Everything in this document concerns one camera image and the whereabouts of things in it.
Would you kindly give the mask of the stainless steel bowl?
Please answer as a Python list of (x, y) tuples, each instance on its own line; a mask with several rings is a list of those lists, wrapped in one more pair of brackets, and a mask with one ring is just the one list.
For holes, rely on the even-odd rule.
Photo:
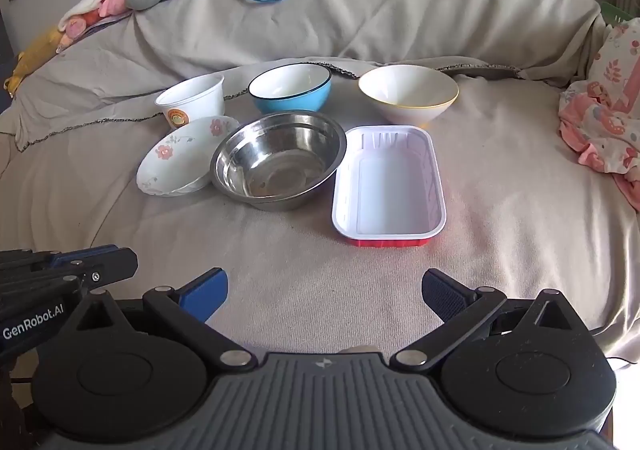
[(310, 111), (271, 113), (222, 140), (209, 178), (228, 198), (283, 212), (302, 206), (331, 179), (346, 153), (343, 127)]

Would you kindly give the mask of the blue enamel bowl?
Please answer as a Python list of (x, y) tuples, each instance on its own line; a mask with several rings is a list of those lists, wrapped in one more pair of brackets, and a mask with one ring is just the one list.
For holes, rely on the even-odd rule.
[(329, 98), (332, 74), (324, 66), (293, 63), (262, 72), (248, 85), (248, 93), (262, 114), (319, 111)]

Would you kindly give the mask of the white cup orange logo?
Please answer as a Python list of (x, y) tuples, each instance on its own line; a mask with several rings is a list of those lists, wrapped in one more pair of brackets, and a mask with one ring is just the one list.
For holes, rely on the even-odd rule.
[(155, 105), (172, 129), (200, 118), (224, 115), (224, 76), (217, 73), (189, 78), (162, 92)]

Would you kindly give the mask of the pink floral cloth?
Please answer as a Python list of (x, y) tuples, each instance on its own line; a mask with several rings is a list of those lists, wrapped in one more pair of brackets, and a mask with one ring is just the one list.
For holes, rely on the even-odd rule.
[(639, 20), (613, 28), (585, 80), (570, 84), (559, 102), (559, 132), (578, 163), (614, 178), (639, 207)]

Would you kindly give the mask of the red white rectangular tray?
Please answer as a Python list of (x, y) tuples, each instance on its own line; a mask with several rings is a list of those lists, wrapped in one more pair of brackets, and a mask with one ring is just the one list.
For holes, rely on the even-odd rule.
[(346, 132), (335, 174), (332, 222), (350, 243), (411, 248), (442, 232), (447, 210), (432, 137), (409, 125)]

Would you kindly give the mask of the white bowl yellow rim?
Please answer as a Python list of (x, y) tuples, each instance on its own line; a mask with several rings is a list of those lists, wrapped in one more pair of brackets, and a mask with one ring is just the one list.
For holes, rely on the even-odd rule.
[(381, 66), (358, 80), (360, 92), (387, 121), (425, 128), (457, 100), (460, 89), (447, 74), (426, 66)]

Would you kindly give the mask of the white floral plate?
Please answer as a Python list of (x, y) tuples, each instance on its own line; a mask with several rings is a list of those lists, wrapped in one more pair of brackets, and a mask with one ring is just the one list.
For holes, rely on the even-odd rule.
[(210, 160), (221, 141), (240, 127), (230, 116), (199, 118), (160, 140), (137, 171), (137, 186), (148, 196), (185, 196), (210, 183)]

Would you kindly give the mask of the yellow plush toy left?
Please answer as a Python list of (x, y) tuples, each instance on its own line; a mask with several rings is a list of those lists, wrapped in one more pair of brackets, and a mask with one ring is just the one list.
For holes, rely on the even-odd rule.
[(3, 88), (10, 95), (15, 97), (17, 89), (23, 80), (33, 72), (40, 69), (44, 64), (56, 55), (58, 44), (63, 34), (56, 25), (51, 26), (42, 34), (36, 37), (30, 45), (17, 56), (17, 64), (3, 83)]

